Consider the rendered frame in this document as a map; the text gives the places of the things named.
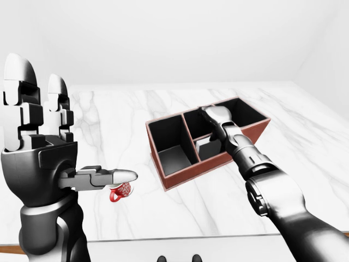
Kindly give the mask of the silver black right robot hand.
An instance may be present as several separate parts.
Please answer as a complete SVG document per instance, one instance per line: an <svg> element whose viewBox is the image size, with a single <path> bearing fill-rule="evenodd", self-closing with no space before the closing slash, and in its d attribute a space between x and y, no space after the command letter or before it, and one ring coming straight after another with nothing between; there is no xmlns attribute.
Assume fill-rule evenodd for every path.
<svg viewBox="0 0 349 262"><path fill-rule="evenodd" d="M229 109L224 106L202 106L199 112L214 127L213 137L224 142L227 136L224 128L235 126Z"/></svg>

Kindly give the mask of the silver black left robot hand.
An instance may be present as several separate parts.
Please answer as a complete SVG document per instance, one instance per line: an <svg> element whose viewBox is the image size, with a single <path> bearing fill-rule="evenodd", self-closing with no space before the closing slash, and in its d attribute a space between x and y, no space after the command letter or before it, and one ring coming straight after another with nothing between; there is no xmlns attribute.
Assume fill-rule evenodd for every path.
<svg viewBox="0 0 349 262"><path fill-rule="evenodd" d="M66 84L56 74L49 78L48 98L42 105L31 63L9 54L0 98L1 162L8 187L25 206L46 206L72 191L115 188L137 179L131 170L77 170L77 142L70 131L74 114Z"/></svg>

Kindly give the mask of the grey book with white pages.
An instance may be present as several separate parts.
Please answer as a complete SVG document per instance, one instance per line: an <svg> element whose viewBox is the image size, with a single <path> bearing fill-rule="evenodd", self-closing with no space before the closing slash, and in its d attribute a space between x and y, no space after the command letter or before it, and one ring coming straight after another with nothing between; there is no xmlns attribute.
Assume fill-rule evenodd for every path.
<svg viewBox="0 0 349 262"><path fill-rule="evenodd" d="M219 139L210 141L210 137L206 137L195 142L195 147L200 160L206 160L214 157L221 152L221 142Z"/></svg>

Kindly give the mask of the red-brown desk caddy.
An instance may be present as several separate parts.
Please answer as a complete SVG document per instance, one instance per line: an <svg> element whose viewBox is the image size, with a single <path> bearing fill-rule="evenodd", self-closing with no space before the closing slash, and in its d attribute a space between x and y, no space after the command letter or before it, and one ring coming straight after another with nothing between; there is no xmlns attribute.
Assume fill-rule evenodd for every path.
<svg viewBox="0 0 349 262"><path fill-rule="evenodd" d="M270 117L234 97L215 103L229 109L233 122L252 142L256 142ZM146 122L151 156L164 190L169 190L232 161L221 152L200 160L195 142L211 135L213 126L203 119L198 108Z"/></svg>

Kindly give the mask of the red and white patterned mug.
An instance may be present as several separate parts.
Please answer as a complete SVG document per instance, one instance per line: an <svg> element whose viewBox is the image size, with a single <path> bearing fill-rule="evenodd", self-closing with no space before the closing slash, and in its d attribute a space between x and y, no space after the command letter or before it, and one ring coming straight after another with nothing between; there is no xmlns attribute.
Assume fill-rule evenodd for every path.
<svg viewBox="0 0 349 262"><path fill-rule="evenodd" d="M121 198L128 197L134 190L134 186L130 182L121 184L108 185L110 189L110 201L115 203L121 200Z"/></svg>

